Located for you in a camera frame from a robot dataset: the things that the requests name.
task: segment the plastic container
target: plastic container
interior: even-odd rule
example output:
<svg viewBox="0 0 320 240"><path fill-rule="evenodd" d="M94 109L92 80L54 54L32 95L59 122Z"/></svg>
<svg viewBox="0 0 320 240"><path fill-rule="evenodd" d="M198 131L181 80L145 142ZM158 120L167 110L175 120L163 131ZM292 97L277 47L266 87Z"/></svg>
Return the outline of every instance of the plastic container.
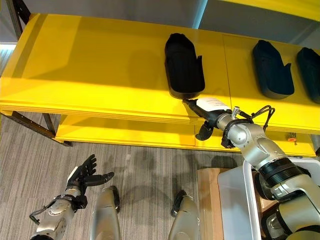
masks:
<svg viewBox="0 0 320 240"><path fill-rule="evenodd" d="M280 53L270 42L259 40L253 48L253 58L263 95L284 99L295 92L291 63L284 66Z"/></svg>
<svg viewBox="0 0 320 240"><path fill-rule="evenodd" d="M320 56L312 49L303 47L296 59L309 97L320 104Z"/></svg>
<svg viewBox="0 0 320 240"><path fill-rule="evenodd" d="M289 157L311 173L320 185L320 162L312 158ZM224 240L261 240L258 207L255 196L252 167L242 166L218 176Z"/></svg>
<svg viewBox="0 0 320 240"><path fill-rule="evenodd" d="M205 89L202 56L183 34L170 35L164 48L169 92L177 99L192 99Z"/></svg>

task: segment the wall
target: wall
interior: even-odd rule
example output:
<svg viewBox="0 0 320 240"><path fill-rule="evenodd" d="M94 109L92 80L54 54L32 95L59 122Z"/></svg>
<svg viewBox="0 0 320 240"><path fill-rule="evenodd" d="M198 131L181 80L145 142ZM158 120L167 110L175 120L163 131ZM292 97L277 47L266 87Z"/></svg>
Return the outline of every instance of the wall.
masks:
<svg viewBox="0 0 320 240"><path fill-rule="evenodd" d="M33 13L133 20L192 27L198 0L24 0ZM15 42L5 0L1 0L0 42Z"/></svg>
<svg viewBox="0 0 320 240"><path fill-rule="evenodd" d="M199 28L301 44L319 26L319 22L294 15L211 0L207 3Z"/></svg>
<svg viewBox="0 0 320 240"><path fill-rule="evenodd" d="M125 19L191 28L203 0L24 0L31 12ZM16 35L1 0L0 42ZM200 29L320 49L320 22L262 8L209 0Z"/></svg>

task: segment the yellow shelf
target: yellow shelf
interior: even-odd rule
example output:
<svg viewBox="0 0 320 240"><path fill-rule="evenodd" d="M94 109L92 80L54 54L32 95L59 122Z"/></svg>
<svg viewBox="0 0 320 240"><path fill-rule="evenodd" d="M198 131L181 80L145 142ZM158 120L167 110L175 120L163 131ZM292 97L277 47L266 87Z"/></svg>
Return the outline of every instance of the yellow shelf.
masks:
<svg viewBox="0 0 320 240"><path fill-rule="evenodd" d="M224 0L320 21L319 0Z"/></svg>
<svg viewBox="0 0 320 240"><path fill-rule="evenodd" d="M270 41L280 52L283 63L292 63L294 84L293 95L275 100L262 95L258 86L252 53L258 40L234 35L224 35L223 40L232 106L253 113L271 105L275 113L270 119L269 130L320 134L320 105L308 97L298 70L296 56L301 46ZM258 116L254 122L263 125L266 117L264 114Z"/></svg>
<svg viewBox="0 0 320 240"><path fill-rule="evenodd" d="M222 33L36 14L3 72L1 109L189 124L182 101L169 94L165 70L165 44L177 32L203 55L203 96L230 105Z"/></svg>
<svg viewBox="0 0 320 240"><path fill-rule="evenodd" d="M203 55L206 86L200 97L248 113L272 105L270 130L320 134L320 107L309 100L295 62L300 46L272 42L292 63L295 85L293 96L272 100L255 82L251 55L257 39L95 17L33 15L0 79L0 108L199 126L204 120L168 91L164 47L176 32Z"/></svg>
<svg viewBox="0 0 320 240"><path fill-rule="evenodd" d="M141 122L99 117L63 115L57 131L59 141L108 143L148 147L198 149L222 152L239 152L221 146L222 132L215 130L206 141L198 141L195 132L199 126L188 124ZM297 145L286 140L284 132L268 132L288 155L314 157L312 142L307 134L297 134Z"/></svg>

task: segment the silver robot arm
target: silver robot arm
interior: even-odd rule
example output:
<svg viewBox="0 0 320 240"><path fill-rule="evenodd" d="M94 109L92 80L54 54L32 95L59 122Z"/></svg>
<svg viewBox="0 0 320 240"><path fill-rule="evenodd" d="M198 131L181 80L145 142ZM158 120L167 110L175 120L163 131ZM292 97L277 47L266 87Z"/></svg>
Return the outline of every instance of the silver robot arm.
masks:
<svg viewBox="0 0 320 240"><path fill-rule="evenodd" d="M205 118L197 139L208 139L214 128L222 130L221 144L226 148L239 148L244 160L260 173L270 188L271 199L280 202L277 212L268 219L272 239L283 233L296 239L293 238L295 232L299 231L296 236L302 236L300 231L303 229L317 231L317 239L320 239L320 188L288 159L275 142L266 137L265 129L272 113L261 128L253 123L254 113L250 116L238 107L231 111L214 98L184 100L184 103Z"/></svg>
<svg viewBox="0 0 320 240"><path fill-rule="evenodd" d="M85 196L87 187L104 184L115 175L113 172L94 175L96 161L93 154L81 166L76 166L67 179L63 194L56 196L47 206L30 214L31 220L38 225L31 240L61 240L75 212L87 206ZM46 212L40 222L35 216L44 211Z"/></svg>

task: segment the white plastic bin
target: white plastic bin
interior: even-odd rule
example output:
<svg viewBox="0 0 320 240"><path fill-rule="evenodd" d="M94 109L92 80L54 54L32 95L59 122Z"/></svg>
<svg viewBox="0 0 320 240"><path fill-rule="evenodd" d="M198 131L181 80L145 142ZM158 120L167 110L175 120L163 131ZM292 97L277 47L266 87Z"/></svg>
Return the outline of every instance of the white plastic bin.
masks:
<svg viewBox="0 0 320 240"><path fill-rule="evenodd" d="M311 173L320 185L320 162L312 158L289 157ZM246 161L218 176L224 240L261 240L252 167Z"/></svg>

